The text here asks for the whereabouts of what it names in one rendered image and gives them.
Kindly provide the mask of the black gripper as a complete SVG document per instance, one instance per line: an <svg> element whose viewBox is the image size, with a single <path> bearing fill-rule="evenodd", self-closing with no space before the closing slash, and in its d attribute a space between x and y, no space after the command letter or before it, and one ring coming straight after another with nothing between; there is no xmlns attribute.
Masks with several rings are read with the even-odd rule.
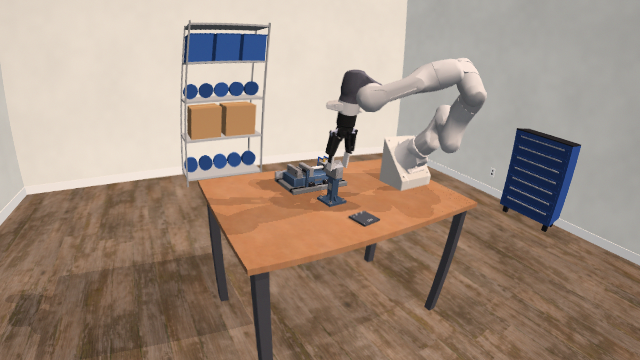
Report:
<svg viewBox="0 0 640 360"><path fill-rule="evenodd" d="M349 156L350 154L352 154L352 151L354 151L355 149L356 135L358 133L358 130L353 128L355 127L356 118L357 118L357 115L347 116L347 115L341 114L338 111L337 120L336 120L337 127L335 130L329 131L329 139L328 139L328 143L325 151L325 153L329 155L327 167L326 167L326 169L328 169L329 171L332 171L334 158L335 158L334 155L343 138L347 138L347 139L344 139L345 151L344 151L342 165L343 167L347 168ZM347 134L345 131L347 132ZM350 139L351 139L351 143L350 143Z"/></svg>

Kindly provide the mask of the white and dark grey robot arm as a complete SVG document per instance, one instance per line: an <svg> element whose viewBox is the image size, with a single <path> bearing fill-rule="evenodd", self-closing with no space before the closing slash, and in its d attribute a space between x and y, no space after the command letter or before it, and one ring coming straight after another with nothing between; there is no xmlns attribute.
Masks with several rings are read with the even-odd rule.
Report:
<svg viewBox="0 0 640 360"><path fill-rule="evenodd" d="M441 105L436 109L426 130L412 139L398 142L394 154L408 174L425 170L427 156L439 146L446 153L459 150L467 125L487 99L481 77L467 58L435 61L417 68L404 79L384 86L376 83L362 70L347 71L339 100L328 101L326 109L355 116L362 113L360 107L366 112L377 112L388 102L412 94L443 90L455 84L460 92L452 106Z"/></svg>

